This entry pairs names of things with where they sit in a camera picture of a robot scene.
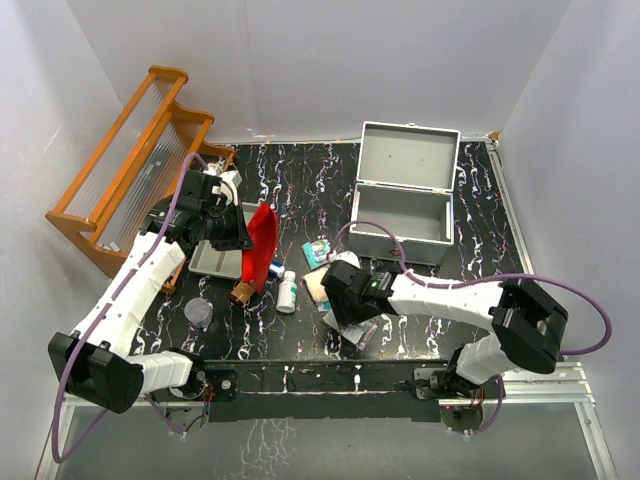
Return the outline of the teal tape packet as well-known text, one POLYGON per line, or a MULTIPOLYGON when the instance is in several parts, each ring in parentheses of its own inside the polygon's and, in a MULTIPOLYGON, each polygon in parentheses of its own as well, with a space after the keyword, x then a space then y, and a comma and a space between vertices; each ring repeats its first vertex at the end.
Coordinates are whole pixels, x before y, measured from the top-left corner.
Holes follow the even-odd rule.
POLYGON ((309 241, 302 245, 302 252, 311 271, 328 263, 328 255, 331 251, 330 242, 327 239, 309 241))

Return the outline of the red first aid pouch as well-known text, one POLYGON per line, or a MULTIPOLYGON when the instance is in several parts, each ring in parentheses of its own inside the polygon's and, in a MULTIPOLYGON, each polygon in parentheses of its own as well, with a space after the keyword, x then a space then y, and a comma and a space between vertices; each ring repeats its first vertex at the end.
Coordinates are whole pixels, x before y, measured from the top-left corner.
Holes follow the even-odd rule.
POLYGON ((271 206, 261 203, 247 225, 253 246, 242 253, 244 283, 261 292, 266 282, 278 240, 279 219, 271 206))

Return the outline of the white gauze pads bag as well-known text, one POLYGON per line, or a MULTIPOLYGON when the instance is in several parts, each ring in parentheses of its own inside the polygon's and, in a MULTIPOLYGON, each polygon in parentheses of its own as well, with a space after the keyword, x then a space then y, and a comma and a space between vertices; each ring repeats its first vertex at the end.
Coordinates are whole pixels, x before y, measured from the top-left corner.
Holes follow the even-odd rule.
POLYGON ((322 321, 358 350, 364 350, 378 330, 378 323, 371 320, 364 321, 360 324, 340 326, 332 311, 326 312, 322 321))

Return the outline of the wooden shelf rack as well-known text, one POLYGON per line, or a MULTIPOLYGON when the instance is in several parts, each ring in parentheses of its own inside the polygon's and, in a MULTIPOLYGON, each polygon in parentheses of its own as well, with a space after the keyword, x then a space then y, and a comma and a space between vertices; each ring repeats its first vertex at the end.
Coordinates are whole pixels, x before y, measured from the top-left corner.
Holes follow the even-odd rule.
POLYGON ((47 220, 103 274, 114 278, 149 209, 171 195, 184 158, 197 152, 223 169, 235 151, 205 137, 212 114, 184 107, 179 68, 152 66, 47 220))

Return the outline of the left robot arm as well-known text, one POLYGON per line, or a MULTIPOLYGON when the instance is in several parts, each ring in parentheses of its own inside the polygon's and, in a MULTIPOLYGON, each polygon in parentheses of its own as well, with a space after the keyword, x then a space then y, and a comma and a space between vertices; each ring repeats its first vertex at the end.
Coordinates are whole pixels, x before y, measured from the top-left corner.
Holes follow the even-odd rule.
POLYGON ((133 247, 95 308, 69 334, 49 342, 59 387, 55 403, 75 395, 114 413, 127 411, 142 395, 174 388, 194 399, 207 376, 195 355, 178 349, 133 356, 134 337, 165 281, 194 246, 216 250, 252 247, 242 202, 214 194, 207 200, 169 198, 147 214, 133 247))

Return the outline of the grey metal case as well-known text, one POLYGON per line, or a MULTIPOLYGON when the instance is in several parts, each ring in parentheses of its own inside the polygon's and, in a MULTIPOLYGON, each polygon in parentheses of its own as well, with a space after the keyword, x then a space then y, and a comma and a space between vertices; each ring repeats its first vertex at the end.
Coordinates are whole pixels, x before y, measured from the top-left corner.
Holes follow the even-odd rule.
POLYGON ((454 180, 461 132, 415 124, 363 123, 348 246, 398 260, 378 227, 395 235, 406 261, 440 265, 454 245, 454 180))

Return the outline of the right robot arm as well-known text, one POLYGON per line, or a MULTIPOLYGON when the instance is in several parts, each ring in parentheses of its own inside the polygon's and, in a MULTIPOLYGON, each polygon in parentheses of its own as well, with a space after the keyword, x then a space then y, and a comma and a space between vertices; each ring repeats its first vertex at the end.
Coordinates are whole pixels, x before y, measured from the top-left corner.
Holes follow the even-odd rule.
POLYGON ((424 315, 485 331, 458 347, 445 368, 414 382, 426 397, 471 397, 492 378, 514 369, 551 374, 568 312, 535 280, 508 274, 460 282, 360 268, 351 252, 333 260, 320 281, 339 327, 382 314, 424 315))

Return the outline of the white medicine bottle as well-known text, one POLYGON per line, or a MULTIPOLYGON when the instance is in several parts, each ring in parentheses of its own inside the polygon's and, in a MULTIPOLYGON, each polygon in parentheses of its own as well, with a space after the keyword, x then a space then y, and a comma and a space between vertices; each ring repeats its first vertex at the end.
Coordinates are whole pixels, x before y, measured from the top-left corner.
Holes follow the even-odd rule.
POLYGON ((296 274, 286 270, 279 284, 276 310, 283 314, 292 314, 296 308, 297 285, 296 274))

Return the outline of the clear round container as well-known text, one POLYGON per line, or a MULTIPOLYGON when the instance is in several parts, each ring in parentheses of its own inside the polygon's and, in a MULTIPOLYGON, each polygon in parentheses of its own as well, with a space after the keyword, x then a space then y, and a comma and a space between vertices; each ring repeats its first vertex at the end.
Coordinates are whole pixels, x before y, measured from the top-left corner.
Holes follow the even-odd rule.
POLYGON ((188 322, 198 329, 207 329, 213 319, 213 306, 201 297, 189 300, 184 306, 188 322))

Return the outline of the brown medicine bottle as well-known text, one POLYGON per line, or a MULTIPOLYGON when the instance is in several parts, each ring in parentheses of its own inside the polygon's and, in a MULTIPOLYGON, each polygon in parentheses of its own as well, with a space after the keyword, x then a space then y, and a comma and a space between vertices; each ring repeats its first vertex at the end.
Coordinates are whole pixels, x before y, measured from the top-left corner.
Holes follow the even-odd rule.
POLYGON ((246 305, 255 293, 256 289, 251 283, 239 282, 231 290, 229 300, 236 305, 246 305))

